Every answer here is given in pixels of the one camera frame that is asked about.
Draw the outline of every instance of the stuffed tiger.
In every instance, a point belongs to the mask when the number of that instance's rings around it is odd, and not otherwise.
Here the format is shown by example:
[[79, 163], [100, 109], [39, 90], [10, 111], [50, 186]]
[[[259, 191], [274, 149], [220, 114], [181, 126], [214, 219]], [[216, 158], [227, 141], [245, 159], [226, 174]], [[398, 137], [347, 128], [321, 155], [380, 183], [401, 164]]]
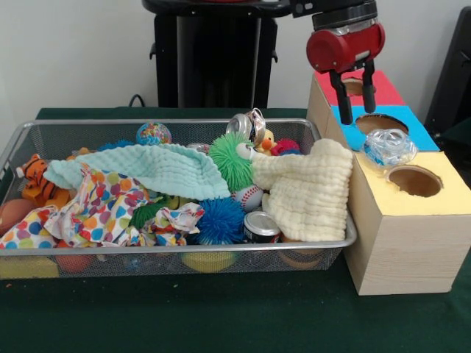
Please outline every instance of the stuffed tiger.
[[46, 170], [46, 161], [42, 160], [39, 154], [34, 154], [28, 162], [16, 168], [16, 173], [19, 178], [25, 177], [29, 180], [26, 188], [39, 187], [44, 199], [50, 200], [54, 196], [57, 186], [44, 178], [43, 175]]

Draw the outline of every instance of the yellow box top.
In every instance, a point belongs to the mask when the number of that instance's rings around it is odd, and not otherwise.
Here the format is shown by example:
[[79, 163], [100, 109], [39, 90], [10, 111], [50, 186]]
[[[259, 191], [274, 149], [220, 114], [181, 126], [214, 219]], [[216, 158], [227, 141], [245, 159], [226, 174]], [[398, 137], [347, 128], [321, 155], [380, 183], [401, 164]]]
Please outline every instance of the yellow box top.
[[382, 214], [471, 215], [471, 190], [445, 153], [420, 152], [407, 165], [390, 171], [379, 169], [361, 153], [355, 156]]

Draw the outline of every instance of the metal basket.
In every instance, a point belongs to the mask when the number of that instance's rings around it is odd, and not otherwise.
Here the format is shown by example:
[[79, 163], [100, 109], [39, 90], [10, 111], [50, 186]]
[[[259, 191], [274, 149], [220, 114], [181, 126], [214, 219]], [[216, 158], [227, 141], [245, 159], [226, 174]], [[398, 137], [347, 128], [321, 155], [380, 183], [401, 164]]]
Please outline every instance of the metal basket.
[[[171, 131], [173, 141], [212, 143], [225, 133], [228, 120], [158, 120]], [[81, 147], [97, 149], [120, 139], [134, 140], [145, 120], [33, 121], [17, 128], [0, 157], [0, 197], [21, 197], [26, 184], [15, 176], [16, 167], [34, 153], [47, 160], [65, 159]], [[268, 119], [277, 139], [291, 138], [308, 153], [319, 137], [302, 119]], [[228, 246], [153, 246], [86, 249], [3, 249], [0, 279], [35, 277], [100, 277], [215, 272], [325, 270], [342, 248], [356, 239], [350, 214], [346, 238], [336, 242], [240, 244]]]

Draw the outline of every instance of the mint green towel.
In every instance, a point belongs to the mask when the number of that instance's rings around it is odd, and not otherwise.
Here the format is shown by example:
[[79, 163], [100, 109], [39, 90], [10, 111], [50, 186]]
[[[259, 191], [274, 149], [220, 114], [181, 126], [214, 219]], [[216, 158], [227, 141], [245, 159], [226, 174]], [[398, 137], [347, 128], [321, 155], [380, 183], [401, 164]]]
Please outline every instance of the mint green towel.
[[116, 171], [137, 179], [147, 189], [205, 200], [229, 197], [227, 183], [213, 160], [181, 145], [126, 146], [84, 154], [75, 160], [53, 160], [44, 177], [60, 188], [78, 189], [81, 165]]

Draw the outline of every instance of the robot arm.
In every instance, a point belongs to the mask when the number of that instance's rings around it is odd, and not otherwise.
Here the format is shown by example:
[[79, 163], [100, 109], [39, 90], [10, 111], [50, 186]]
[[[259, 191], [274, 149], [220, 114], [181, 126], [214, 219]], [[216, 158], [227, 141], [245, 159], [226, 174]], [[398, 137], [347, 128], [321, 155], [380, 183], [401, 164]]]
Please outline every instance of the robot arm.
[[363, 98], [365, 110], [376, 109], [372, 75], [374, 58], [384, 47], [384, 28], [378, 22], [375, 0], [290, 0], [294, 17], [312, 15], [314, 32], [307, 54], [312, 67], [330, 74], [336, 90], [341, 122], [353, 122], [350, 98], [341, 75], [364, 68]]

